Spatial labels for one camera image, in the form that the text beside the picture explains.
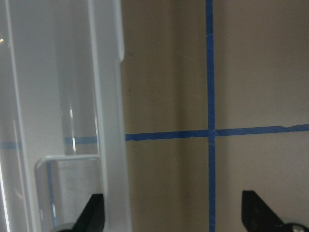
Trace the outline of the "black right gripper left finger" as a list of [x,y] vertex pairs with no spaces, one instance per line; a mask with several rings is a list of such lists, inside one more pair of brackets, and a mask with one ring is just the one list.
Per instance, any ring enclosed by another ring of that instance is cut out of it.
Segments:
[[103,194],[92,194],[72,232],[102,232],[105,226],[105,208]]

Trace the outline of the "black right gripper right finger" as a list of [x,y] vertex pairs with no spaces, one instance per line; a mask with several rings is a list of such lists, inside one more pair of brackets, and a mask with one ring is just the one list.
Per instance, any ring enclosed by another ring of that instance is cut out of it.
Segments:
[[241,198],[241,221],[248,232],[292,232],[253,190],[244,190]]

